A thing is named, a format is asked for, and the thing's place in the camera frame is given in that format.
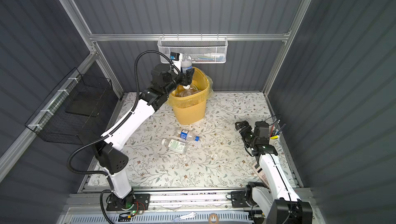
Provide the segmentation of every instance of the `tape roll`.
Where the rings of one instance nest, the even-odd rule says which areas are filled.
[[[218,224],[219,223],[219,217],[217,216],[217,214],[212,213],[212,214],[210,214],[208,221],[209,221],[209,224]]]

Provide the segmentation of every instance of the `floral pattern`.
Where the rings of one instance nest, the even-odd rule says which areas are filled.
[[[136,93],[128,93],[118,116],[132,106]],[[129,157],[127,175],[132,187],[243,187],[259,181],[252,165],[255,159],[244,149],[235,122],[250,125],[270,117],[262,93],[214,93],[207,101],[205,117],[182,126],[167,104],[146,119],[128,139],[122,152]],[[168,151],[163,138],[173,138],[179,129],[193,130],[200,137],[188,143],[186,154]],[[282,147],[275,144],[281,166],[295,187]],[[103,175],[92,175],[88,185],[107,186]]]

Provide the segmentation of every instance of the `clear plastic bottle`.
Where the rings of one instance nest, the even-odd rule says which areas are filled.
[[[161,142],[168,150],[184,154],[186,152],[187,146],[185,142],[179,142],[173,139],[162,139]]]
[[[183,54],[183,58],[181,59],[181,73],[186,73],[190,68],[192,68],[192,59],[190,55]]]
[[[193,131],[189,131],[187,129],[178,129],[175,132],[175,136],[180,137],[181,139],[188,141],[188,142],[198,142],[199,136],[196,136]]]

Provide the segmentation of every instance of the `wire basket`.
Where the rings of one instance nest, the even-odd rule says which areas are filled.
[[[171,52],[188,54],[192,63],[225,63],[228,40],[165,40],[158,39],[158,50],[170,57]],[[168,63],[161,57],[161,63]]]
[[[85,145],[100,137],[117,104],[111,81],[79,75],[36,123],[25,126],[45,142]]]

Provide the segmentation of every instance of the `gray corrugated wall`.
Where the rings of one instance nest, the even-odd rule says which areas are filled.
[[[143,51],[158,50],[157,42],[98,42],[125,92],[136,91],[134,77],[135,58]],[[213,80],[215,91],[258,91],[279,52],[282,41],[232,41],[229,42],[227,62],[221,64],[194,64]],[[139,88],[148,87],[151,70],[160,63],[156,54],[147,54],[138,65]]]
[[[269,98],[327,223],[395,223],[396,0],[313,0]]]
[[[89,51],[58,0],[0,0],[0,14],[2,155],[34,110]],[[0,222],[55,223],[68,194],[81,183],[65,166],[78,147],[35,139],[0,183]],[[83,152],[75,166],[87,168],[91,158]]]
[[[300,0],[74,0],[92,33],[286,33]],[[156,42],[99,42],[124,91],[134,91],[133,62]],[[195,64],[214,90],[262,90],[281,42],[230,42],[225,64]],[[158,57],[141,63],[145,85]]]

